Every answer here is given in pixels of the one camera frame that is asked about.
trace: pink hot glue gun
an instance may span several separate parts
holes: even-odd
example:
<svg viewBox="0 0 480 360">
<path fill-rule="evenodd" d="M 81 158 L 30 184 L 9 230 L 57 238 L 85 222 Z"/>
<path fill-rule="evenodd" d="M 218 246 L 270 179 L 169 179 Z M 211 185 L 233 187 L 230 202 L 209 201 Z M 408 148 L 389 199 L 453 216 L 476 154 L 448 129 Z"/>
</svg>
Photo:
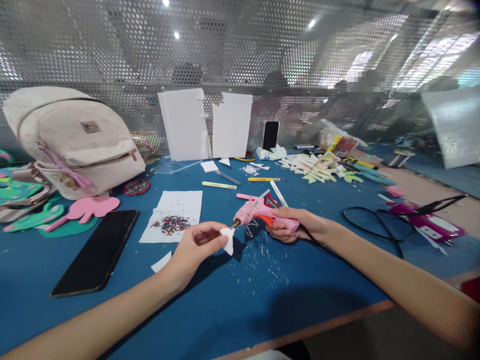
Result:
<svg viewBox="0 0 480 360">
<path fill-rule="evenodd" d="M 235 216 L 233 217 L 233 225 L 230 227 L 230 229 L 248 224 L 253 218 L 262 219 L 270 227 L 274 224 L 274 221 L 283 223 L 292 233 L 297 231 L 300 226 L 300 223 L 297 220 L 275 217 L 272 214 L 272 207 L 270 207 L 272 206 L 271 201 L 265 204 L 265 199 L 262 197 L 244 194 L 237 194 L 236 197 L 240 199 L 246 199 L 248 201 L 236 212 Z"/>
</svg>

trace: metal mesh panel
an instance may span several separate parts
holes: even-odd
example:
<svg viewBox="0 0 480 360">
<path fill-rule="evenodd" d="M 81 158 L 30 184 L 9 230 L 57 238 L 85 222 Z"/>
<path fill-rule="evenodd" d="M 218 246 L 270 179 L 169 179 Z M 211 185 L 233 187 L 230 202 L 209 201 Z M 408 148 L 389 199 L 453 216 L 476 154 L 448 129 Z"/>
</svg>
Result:
<svg viewBox="0 0 480 360">
<path fill-rule="evenodd" d="M 321 118 L 383 131 L 408 107 L 406 94 L 436 77 L 479 83 L 478 21 L 468 12 L 367 3 L 0 0 L 0 101 L 22 87 L 74 88 L 167 154 L 162 91 L 203 88 L 210 134 L 221 92 L 252 94 L 253 150 L 265 121 L 280 122 L 283 146 L 316 143 Z M 347 72 L 368 70 L 383 72 L 389 97 L 345 99 Z M 0 129 L 0 147 L 26 160 L 3 114 Z"/>
</svg>

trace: phone on stand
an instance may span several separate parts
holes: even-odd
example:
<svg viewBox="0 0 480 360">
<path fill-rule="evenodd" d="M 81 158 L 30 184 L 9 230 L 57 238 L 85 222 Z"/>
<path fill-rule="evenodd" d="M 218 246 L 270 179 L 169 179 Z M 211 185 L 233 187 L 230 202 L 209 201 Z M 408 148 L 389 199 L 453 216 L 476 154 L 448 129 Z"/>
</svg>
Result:
<svg viewBox="0 0 480 360">
<path fill-rule="evenodd" d="M 263 128 L 262 149 L 272 151 L 272 148 L 277 146 L 277 137 L 279 135 L 278 121 L 267 121 Z"/>
<path fill-rule="evenodd" d="M 103 290 L 138 217 L 137 210 L 107 213 L 50 296 L 60 298 Z"/>
</svg>

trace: wooden table edge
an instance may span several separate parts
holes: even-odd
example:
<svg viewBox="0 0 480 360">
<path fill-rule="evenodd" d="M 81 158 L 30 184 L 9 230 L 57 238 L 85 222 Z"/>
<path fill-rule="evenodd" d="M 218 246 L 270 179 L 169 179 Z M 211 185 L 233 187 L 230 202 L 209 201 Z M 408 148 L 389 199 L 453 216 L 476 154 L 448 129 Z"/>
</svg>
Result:
<svg viewBox="0 0 480 360">
<path fill-rule="evenodd" d="M 461 283 L 471 279 L 475 279 L 477 277 L 480 277 L 480 268 L 460 274 L 458 276 L 451 277 L 445 280 L 445 282 L 458 289 L 460 288 Z M 319 324 L 306 327 L 302 330 L 292 332 L 290 334 L 278 337 L 276 339 L 264 341 L 255 346 L 247 347 L 245 349 L 232 352 L 228 355 L 217 357 L 216 360 L 245 359 L 245 358 L 266 352 L 268 350 L 276 349 L 278 347 L 293 343 L 295 341 L 299 341 L 301 339 L 305 339 L 313 335 L 320 334 L 324 331 L 354 322 L 356 320 L 366 318 L 367 316 L 378 314 L 382 311 L 394 308 L 395 306 L 397 305 L 391 300 L 384 300 L 381 302 L 377 302 L 373 305 L 361 308 L 357 311 L 353 311 L 348 314 L 327 320 L 325 322 L 321 322 Z"/>
</svg>

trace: black smartphone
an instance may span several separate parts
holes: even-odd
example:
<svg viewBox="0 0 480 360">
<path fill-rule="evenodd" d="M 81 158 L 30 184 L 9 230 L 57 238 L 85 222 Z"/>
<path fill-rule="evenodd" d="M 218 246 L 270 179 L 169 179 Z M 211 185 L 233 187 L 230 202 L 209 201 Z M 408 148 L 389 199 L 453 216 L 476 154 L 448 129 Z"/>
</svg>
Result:
<svg viewBox="0 0 480 360">
<path fill-rule="evenodd" d="M 272 148 L 277 146 L 277 137 L 279 135 L 279 122 L 267 121 L 263 129 L 263 142 L 262 149 L 271 151 Z"/>
<path fill-rule="evenodd" d="M 51 291 L 60 298 L 103 290 L 139 216 L 137 210 L 111 211 L 101 220 Z"/>
</svg>

